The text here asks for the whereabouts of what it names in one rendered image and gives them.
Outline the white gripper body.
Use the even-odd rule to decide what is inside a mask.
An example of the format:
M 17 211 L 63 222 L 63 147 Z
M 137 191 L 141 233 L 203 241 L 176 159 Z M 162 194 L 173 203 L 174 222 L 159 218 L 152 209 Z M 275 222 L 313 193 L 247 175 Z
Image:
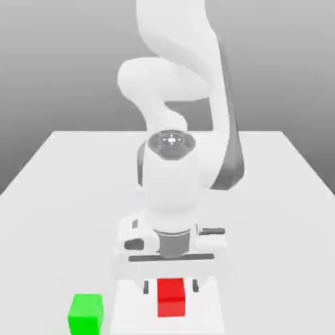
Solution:
M 113 251 L 113 275 L 117 279 L 142 282 L 160 278 L 207 279 L 220 277 L 228 269 L 228 251 L 188 253 L 179 258 L 135 254 L 133 251 Z

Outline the small red cube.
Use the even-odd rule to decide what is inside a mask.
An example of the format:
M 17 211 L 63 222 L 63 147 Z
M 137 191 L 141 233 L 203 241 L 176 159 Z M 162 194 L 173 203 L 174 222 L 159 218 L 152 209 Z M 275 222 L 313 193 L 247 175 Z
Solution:
M 184 317 L 185 301 L 183 278 L 157 279 L 158 317 Z

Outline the small green cube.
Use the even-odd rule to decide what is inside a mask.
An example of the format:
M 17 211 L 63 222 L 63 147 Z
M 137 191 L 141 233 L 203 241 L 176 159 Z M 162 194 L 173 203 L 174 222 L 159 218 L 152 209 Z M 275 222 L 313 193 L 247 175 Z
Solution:
M 101 294 L 75 294 L 67 317 L 71 335 L 100 335 L 103 316 Z

